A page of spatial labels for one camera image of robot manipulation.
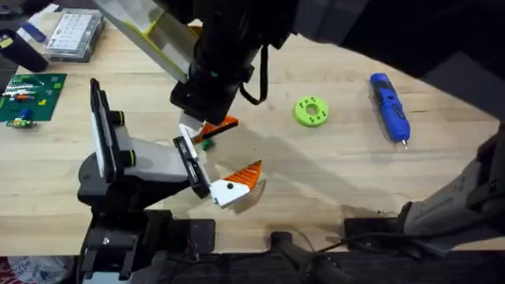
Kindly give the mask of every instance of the blue screwdriver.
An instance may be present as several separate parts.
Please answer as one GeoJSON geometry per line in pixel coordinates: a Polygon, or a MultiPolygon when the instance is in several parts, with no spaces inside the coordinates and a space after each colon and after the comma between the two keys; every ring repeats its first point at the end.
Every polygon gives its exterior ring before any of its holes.
{"type": "Polygon", "coordinates": [[[405,149],[407,149],[407,141],[410,138],[410,125],[393,84],[384,73],[373,74],[370,77],[370,83],[389,137],[395,143],[402,142],[405,149]]]}

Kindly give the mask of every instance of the white label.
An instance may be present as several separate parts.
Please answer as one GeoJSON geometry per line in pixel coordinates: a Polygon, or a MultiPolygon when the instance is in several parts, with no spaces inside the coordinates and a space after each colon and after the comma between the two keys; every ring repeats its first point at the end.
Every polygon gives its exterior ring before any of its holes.
{"type": "Polygon", "coordinates": [[[76,50],[92,20],[89,14],[66,13],[47,44],[50,49],[76,50]]]}

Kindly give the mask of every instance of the blue object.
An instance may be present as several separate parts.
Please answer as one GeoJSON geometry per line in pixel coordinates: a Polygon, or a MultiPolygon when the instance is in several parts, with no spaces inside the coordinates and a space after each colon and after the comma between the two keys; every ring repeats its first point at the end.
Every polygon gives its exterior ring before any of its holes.
{"type": "Polygon", "coordinates": [[[370,83],[377,98],[380,115],[389,137],[395,143],[402,142],[407,148],[407,140],[410,138],[410,125],[393,84],[384,73],[373,74],[370,77],[370,83]]]}
{"type": "Polygon", "coordinates": [[[44,35],[36,26],[30,22],[24,22],[21,25],[24,29],[37,43],[43,43],[46,40],[46,35],[44,35]]]}
{"type": "Polygon", "coordinates": [[[32,118],[33,111],[30,110],[29,108],[22,108],[21,112],[19,113],[19,118],[22,118],[24,120],[31,120],[32,118]]]}

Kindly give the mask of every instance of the wooden tabletop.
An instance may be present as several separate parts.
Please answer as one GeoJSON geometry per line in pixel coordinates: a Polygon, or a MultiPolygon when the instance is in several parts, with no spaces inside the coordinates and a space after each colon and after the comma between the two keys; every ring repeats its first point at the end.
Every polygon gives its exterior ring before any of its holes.
{"type": "MultiPolygon", "coordinates": [[[[57,17],[47,17],[43,29],[57,17]]],[[[240,125],[202,154],[212,179],[262,159],[263,187],[226,210],[191,189],[153,206],[178,218],[215,219],[216,252],[264,251],[274,230],[292,231],[306,248],[330,245],[342,236],[344,218],[395,215],[443,187],[497,130],[495,119],[426,84],[300,36],[271,50],[269,66],[268,100],[253,106],[238,95],[230,114],[240,125]],[[402,100],[412,128],[408,151],[389,141],[374,109],[367,81],[376,72],[390,77],[402,100]],[[295,121],[293,107],[305,95],[329,105],[321,127],[295,121]]],[[[29,130],[0,127],[0,256],[78,253],[90,219],[76,196],[77,171],[93,152],[90,77],[111,108],[125,111],[130,135],[161,144],[179,135],[180,110],[169,101],[176,82],[112,25],[90,63],[53,64],[47,72],[68,73],[52,121],[29,130]]],[[[247,89],[259,94],[258,72],[247,89]]]]}

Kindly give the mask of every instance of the green gear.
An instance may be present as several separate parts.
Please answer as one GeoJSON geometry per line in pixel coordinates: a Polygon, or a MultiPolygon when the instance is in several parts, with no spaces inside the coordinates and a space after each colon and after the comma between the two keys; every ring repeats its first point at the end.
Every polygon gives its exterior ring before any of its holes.
{"type": "Polygon", "coordinates": [[[317,127],[328,119],[329,108],[322,99],[315,96],[306,96],[297,102],[293,112],[294,117],[301,125],[317,127]]]}

